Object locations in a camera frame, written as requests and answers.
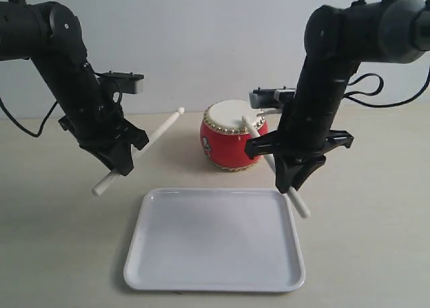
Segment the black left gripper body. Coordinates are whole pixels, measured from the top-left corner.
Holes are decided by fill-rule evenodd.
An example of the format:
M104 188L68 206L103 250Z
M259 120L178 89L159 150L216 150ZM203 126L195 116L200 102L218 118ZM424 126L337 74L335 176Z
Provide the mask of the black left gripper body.
M143 149L149 143L145 130L134 126L124 117L120 105L113 99L91 95L58 96L64 111L58 122L69 131L79 146L110 158L110 153L121 144Z

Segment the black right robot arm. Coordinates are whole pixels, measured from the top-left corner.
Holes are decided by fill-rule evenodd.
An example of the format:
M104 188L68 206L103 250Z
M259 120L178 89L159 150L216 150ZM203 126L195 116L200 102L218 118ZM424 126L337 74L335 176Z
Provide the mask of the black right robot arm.
M381 0L346 9L323 5L310 16L304 33L306 58L296 88L277 93L255 89L253 108L281 108L274 132L245 145L248 157L271 154L275 185L298 189L340 146L353 137L332 124L351 77L362 63L408 64L429 50L429 2Z

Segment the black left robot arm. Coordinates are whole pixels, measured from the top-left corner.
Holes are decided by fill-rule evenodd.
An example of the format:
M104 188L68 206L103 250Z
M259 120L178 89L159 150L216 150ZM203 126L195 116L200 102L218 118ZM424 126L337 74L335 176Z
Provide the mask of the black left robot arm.
M1 2L1 60L29 59L64 112L59 124L108 169L128 175L131 150L148 144L146 132L124 117L114 94L138 92L143 75L97 73L87 60L77 16L49 1Z

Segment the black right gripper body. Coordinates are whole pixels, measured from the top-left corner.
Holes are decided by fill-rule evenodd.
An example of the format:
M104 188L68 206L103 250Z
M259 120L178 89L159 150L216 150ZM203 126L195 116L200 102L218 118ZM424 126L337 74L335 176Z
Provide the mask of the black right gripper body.
M331 128L342 99L341 95L294 97L280 109L277 130L248 140L245 153L251 159L272 154L306 161L337 147L350 148L354 137Z

